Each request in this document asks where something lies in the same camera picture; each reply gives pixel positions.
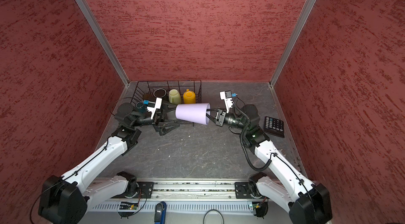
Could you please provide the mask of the lavender cup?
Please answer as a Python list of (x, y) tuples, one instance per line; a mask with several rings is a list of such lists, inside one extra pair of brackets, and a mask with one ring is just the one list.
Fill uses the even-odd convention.
[(208, 125), (208, 109), (211, 108), (209, 103), (182, 104), (176, 107), (176, 118), (188, 122)]

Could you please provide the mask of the light green mug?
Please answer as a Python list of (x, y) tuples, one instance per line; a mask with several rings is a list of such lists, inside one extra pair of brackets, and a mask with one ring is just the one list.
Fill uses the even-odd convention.
[(177, 89), (171, 89), (168, 93), (169, 102), (174, 105), (180, 105), (182, 103), (180, 92)]

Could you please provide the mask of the black mug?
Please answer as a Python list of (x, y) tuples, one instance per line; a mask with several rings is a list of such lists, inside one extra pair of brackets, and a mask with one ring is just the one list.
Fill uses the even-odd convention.
[(161, 98), (164, 101), (169, 101), (167, 90), (164, 88), (158, 88), (153, 93), (155, 98)]

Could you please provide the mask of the yellow mug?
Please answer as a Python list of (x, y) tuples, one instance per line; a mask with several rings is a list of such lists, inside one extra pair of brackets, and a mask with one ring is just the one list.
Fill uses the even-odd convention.
[(195, 104), (196, 103), (196, 93), (189, 89), (183, 94), (184, 104)]

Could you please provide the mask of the grey mug cream inside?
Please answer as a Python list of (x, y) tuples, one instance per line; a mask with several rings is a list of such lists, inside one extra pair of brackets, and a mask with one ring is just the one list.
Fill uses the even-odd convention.
[(168, 121), (175, 121), (177, 120), (176, 118), (176, 109), (170, 109), (166, 112), (165, 120)]

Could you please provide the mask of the teal mug white inside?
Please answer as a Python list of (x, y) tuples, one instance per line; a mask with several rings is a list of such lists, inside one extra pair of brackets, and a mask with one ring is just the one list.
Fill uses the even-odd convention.
[(147, 105), (145, 105), (143, 102), (138, 102), (136, 103), (136, 109), (138, 112), (145, 113), (147, 112)]

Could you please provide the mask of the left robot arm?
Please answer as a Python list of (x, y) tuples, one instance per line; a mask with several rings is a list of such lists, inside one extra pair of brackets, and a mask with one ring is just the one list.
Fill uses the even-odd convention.
[(39, 196), (39, 216), (53, 224), (77, 224), (94, 206), (122, 195), (140, 201), (142, 190), (136, 176), (125, 171), (97, 186), (91, 186), (96, 177), (116, 158), (128, 153), (138, 143), (139, 127), (154, 126), (160, 135), (178, 128), (186, 121), (175, 116), (176, 107), (164, 102), (162, 108), (153, 109), (143, 104), (137, 108), (123, 103), (115, 119), (118, 128), (106, 142), (76, 167), (62, 176), (50, 176), (42, 186)]

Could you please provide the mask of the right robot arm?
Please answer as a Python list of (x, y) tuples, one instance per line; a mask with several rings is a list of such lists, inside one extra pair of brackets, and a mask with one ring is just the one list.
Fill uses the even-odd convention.
[(250, 184), (256, 197), (266, 197), (283, 208), (294, 224), (326, 224), (332, 220), (330, 193), (301, 174), (276, 148), (260, 127), (254, 105), (234, 107), (227, 112), (207, 110), (206, 118), (217, 126), (240, 129), (239, 140), (245, 158), (256, 175)]

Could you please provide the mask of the black calculator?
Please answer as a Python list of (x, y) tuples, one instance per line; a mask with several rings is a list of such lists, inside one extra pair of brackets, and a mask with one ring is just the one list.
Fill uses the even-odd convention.
[(266, 116), (264, 119), (264, 131), (271, 135), (284, 138), (284, 122), (280, 119)]

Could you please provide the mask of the left corner aluminium profile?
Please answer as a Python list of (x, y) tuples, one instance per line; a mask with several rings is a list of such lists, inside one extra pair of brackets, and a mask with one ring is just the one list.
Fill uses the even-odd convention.
[(115, 71), (119, 75), (123, 84), (127, 87), (130, 85), (130, 80), (125, 73), (121, 63), (119, 62), (112, 46), (110, 45), (109, 41), (107, 40), (105, 34), (103, 33), (99, 23), (96, 20), (95, 15), (91, 11), (88, 3), (86, 0), (75, 0), (76, 4), (78, 5), (79, 9), (81, 10), (82, 14), (84, 15), (85, 19), (87, 20), (90, 28), (92, 29), (93, 33), (95, 34), (96, 38), (98, 39), (99, 43), (101, 44), (104, 52), (106, 53), (107, 57), (109, 58), (110, 62), (112, 63)]

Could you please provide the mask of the corner aluminium profile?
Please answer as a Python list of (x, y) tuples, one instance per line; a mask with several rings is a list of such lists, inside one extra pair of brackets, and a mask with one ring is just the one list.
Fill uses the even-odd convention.
[(294, 26), (294, 29), (291, 33), (291, 36), (285, 46), (285, 49), (281, 55), (280, 61), (272, 75), (272, 78), (270, 80), (270, 88), (274, 88), (278, 78), (280, 77), (282, 70), (287, 63), (288, 58), (290, 57), (290, 54), (308, 20), (308, 17), (310, 16), (310, 13), (315, 5), (317, 0), (306, 0), (304, 3), (304, 6), (300, 12), (300, 15), (297, 19), (297, 22)]
[(109, 58), (110, 62), (112, 63), (115, 71), (119, 75), (123, 84), (127, 87), (130, 85), (130, 80), (125, 73), (121, 63), (119, 62), (112, 46), (110, 45), (109, 41), (107, 40), (105, 34), (103, 33), (99, 23), (96, 20), (95, 15), (91, 11), (88, 3), (86, 0), (75, 0), (76, 4), (78, 5), (79, 9), (81, 10), (82, 14), (84, 15), (85, 19), (87, 20), (90, 28), (92, 29), (93, 33), (95, 34), (96, 38), (98, 39), (99, 43), (101, 44), (104, 52), (106, 53), (107, 57)]

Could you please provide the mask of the right corner aluminium profile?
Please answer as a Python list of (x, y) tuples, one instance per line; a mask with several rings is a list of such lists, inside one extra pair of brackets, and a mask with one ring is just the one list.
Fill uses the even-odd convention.
[(300, 12), (300, 15), (297, 19), (297, 22), (294, 26), (294, 29), (291, 33), (291, 36), (285, 46), (285, 49), (281, 55), (280, 61), (272, 75), (272, 78), (270, 80), (270, 88), (274, 88), (278, 78), (280, 77), (282, 70), (287, 63), (288, 58), (290, 57), (290, 54), (308, 20), (308, 17), (310, 16), (310, 13), (315, 5), (317, 0), (306, 0), (304, 3), (304, 6)]

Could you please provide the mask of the front aluminium rail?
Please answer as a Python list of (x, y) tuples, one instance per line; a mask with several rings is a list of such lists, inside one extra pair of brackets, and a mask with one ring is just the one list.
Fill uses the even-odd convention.
[[(237, 199), (235, 196), (235, 186), (236, 181), (225, 181), (225, 180), (155, 180), (153, 192), (150, 199), (167, 199), (167, 200), (231, 200)], [(269, 177), (262, 177), (258, 181), (249, 180), (256, 184), (259, 193), (265, 196), (264, 193), (264, 183), (267, 182), (271, 189), (275, 192), (280, 192), (288, 201), (291, 200), (291, 194), (287, 192), (286, 188), (283, 187), (277, 181), (272, 181)], [(126, 191), (124, 188), (121, 191), (121, 185), (123, 182), (119, 182), (117, 179), (113, 178), (107, 179), (97, 179), (92, 183), (87, 190), (84, 191), (83, 195), (89, 197), (91, 194), (101, 192), (106, 192), (107, 199), (118, 198), (123, 200), (139, 200), (138, 198), (125, 198), (123, 193)]]

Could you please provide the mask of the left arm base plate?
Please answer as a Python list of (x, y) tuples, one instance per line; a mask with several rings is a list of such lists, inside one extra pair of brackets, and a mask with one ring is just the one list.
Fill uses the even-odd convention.
[(151, 198), (154, 182), (130, 182), (123, 193), (125, 198)]

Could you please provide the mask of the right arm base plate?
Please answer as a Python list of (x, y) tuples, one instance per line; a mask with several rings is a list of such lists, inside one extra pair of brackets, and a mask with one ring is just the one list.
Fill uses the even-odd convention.
[(235, 182), (235, 196), (237, 199), (264, 199), (253, 182)]

